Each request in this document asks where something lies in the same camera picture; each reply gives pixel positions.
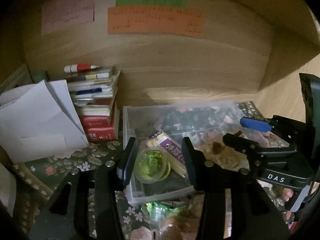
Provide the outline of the person's hand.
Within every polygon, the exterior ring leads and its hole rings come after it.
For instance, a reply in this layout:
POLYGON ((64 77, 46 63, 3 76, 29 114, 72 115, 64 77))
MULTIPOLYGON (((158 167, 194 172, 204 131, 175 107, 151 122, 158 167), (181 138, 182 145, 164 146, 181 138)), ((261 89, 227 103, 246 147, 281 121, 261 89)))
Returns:
POLYGON ((285 202, 288 202, 290 198, 293 196, 294 192, 292 189, 283 188, 281 192, 281 197, 285 202))

